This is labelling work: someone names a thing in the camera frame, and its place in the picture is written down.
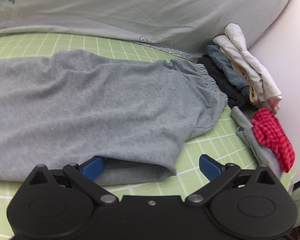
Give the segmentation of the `grey sweatpants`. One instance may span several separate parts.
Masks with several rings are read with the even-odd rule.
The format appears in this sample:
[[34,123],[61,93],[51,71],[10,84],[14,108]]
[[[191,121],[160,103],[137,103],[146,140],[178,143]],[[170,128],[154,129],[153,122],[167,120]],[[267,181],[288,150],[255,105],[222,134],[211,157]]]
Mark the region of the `grey sweatpants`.
[[164,180],[185,141],[213,128],[227,102],[203,65],[183,59],[74,50],[0,60],[0,180],[94,156],[106,160],[98,184]]

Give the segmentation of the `grey carrot print sheet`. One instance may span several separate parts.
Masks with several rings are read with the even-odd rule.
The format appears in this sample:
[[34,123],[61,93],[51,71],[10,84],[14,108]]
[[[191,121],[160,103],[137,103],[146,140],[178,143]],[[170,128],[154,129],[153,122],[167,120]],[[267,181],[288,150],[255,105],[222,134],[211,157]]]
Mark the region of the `grey carrot print sheet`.
[[0,0],[0,34],[50,32],[146,43],[194,59],[228,24],[251,46],[289,0]]

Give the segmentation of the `red checked folded cloth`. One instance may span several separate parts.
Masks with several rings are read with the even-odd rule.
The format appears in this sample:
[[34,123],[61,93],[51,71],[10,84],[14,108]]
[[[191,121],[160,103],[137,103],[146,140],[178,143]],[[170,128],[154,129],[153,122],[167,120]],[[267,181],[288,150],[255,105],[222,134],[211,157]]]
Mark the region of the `red checked folded cloth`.
[[293,167],[295,152],[274,113],[267,108],[259,109],[250,122],[256,140],[274,152],[281,170],[288,173]]

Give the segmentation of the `white folded garment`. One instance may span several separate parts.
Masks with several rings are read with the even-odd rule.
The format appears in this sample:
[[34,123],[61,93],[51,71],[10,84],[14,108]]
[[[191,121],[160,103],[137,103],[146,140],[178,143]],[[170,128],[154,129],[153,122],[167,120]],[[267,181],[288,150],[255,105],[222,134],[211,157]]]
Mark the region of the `white folded garment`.
[[253,89],[253,103],[277,113],[282,94],[267,68],[248,51],[241,27],[230,23],[226,26],[224,34],[212,41],[248,79],[248,84]]

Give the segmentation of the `blue denim folded garment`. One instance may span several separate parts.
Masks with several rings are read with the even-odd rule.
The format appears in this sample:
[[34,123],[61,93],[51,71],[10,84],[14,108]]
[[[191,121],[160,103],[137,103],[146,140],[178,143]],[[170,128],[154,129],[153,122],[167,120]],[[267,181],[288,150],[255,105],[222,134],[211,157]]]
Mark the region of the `blue denim folded garment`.
[[224,73],[230,84],[235,86],[245,98],[249,98],[249,86],[247,81],[233,69],[230,60],[220,51],[219,46],[208,45],[206,52],[214,64]]

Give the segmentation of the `grey folded garment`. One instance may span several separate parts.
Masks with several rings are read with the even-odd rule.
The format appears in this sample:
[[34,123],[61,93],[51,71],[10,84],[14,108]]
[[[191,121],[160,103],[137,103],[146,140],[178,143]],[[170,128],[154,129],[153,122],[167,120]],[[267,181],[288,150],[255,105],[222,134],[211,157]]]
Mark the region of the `grey folded garment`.
[[231,118],[237,124],[236,135],[247,145],[253,153],[258,164],[267,165],[277,176],[281,178],[281,170],[275,153],[266,146],[261,145],[255,138],[252,131],[252,123],[245,114],[237,107],[233,107],[230,112]]

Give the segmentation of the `green grid mat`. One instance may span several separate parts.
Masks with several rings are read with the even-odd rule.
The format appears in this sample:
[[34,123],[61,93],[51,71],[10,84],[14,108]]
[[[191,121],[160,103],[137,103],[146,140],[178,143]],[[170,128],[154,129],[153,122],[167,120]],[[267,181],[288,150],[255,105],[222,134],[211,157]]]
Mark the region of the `green grid mat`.
[[[104,37],[70,34],[15,34],[0,37],[0,60],[13,57],[50,57],[61,50],[83,49],[111,59],[170,61],[174,56],[127,41]],[[207,154],[222,164],[235,163],[241,168],[257,166],[254,155],[236,135],[237,125],[225,107],[219,121],[211,131],[188,141],[176,162],[177,175],[161,182],[106,186],[121,198],[123,195],[158,196],[180,195],[185,197],[204,186],[208,179],[199,170],[201,154]],[[11,239],[13,232],[6,218],[7,206],[19,189],[17,182],[0,181],[0,239]]]

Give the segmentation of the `black folded garment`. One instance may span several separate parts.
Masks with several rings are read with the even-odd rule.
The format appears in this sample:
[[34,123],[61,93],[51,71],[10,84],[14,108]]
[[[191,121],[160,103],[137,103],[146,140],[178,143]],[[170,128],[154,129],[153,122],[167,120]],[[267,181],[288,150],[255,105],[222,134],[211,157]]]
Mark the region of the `black folded garment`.
[[235,86],[231,85],[226,79],[224,73],[214,64],[207,54],[204,54],[198,63],[203,64],[208,74],[215,80],[219,89],[228,97],[228,105],[230,108],[237,106],[245,111],[256,111],[249,98],[245,98]]

